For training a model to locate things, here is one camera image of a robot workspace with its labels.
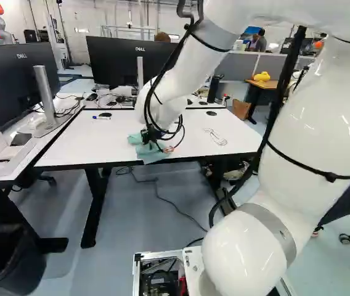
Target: computer monitor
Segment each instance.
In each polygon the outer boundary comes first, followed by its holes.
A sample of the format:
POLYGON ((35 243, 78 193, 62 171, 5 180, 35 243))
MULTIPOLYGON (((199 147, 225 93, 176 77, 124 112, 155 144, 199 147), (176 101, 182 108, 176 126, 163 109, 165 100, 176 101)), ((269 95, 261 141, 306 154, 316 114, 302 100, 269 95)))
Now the computer monitor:
POLYGON ((35 65, 45 66, 54 97, 60 82, 50 43, 0 45, 0 126, 41 102, 35 65))
POLYGON ((87 36, 94 81, 111 88, 137 85, 137 57, 143 57, 144 83, 158 75, 176 43, 87 36))

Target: silver cylinder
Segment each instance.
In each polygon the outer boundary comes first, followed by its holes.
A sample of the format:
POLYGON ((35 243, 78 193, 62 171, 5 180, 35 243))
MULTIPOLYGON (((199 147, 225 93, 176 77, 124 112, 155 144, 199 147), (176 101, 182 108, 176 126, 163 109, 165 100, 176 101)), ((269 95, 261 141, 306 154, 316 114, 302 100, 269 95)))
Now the silver cylinder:
POLYGON ((56 125, 55 108, 53 104, 53 97, 49 81, 47 80, 45 66, 34 66, 35 78, 37 80, 39 94, 41 95, 41 101, 44 106, 46 122, 49 125, 56 125))
POLYGON ((137 70, 138 70, 138 91, 141 91, 144 87, 144 60, 142 57, 137 57, 137 70))

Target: wooden table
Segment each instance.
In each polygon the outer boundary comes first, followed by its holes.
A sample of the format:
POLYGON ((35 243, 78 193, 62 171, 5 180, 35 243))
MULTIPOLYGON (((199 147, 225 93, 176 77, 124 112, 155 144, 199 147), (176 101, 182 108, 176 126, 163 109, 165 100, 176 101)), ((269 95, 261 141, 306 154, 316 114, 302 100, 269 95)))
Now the wooden table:
POLYGON ((278 86, 277 80, 255 81, 252 79, 246 79, 245 82, 257 86, 261 89, 276 89, 276 87, 278 86))
POLYGON ((259 101, 259 97, 263 91, 275 91, 278 86, 277 80, 269 80, 269 81, 255 81, 252 79, 246 79, 245 82, 249 83, 251 87, 249 88, 248 94, 246 95, 250 99, 250 108, 248 111, 248 120, 252 122, 252 124, 256 124, 256 120, 252 118, 254 110, 259 101))

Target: pen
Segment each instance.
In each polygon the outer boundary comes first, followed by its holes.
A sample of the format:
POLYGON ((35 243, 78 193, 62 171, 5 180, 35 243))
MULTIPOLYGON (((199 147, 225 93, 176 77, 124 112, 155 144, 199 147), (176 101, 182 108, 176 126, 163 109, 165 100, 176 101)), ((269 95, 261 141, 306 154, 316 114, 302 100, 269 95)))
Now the pen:
POLYGON ((102 119, 102 120, 111 120, 110 117, 97 117, 97 116, 93 116, 93 119, 102 119))

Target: teal towel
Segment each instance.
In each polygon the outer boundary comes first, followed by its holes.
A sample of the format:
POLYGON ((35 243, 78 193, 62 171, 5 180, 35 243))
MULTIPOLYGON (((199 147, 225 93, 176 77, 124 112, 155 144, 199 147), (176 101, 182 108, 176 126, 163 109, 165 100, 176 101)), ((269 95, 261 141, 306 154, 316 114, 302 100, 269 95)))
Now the teal towel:
MULTIPOLYGON (((168 153, 161 152, 157 145, 153 142, 149 142, 146 145, 142 143, 142 136, 138 134, 130 134, 127 137, 127 140, 130 144, 136 147, 137 157, 142 159, 145 165, 153 162, 157 162, 169 156, 168 153)), ((165 146, 161 143, 157 143, 162 150, 165 149, 165 146)))

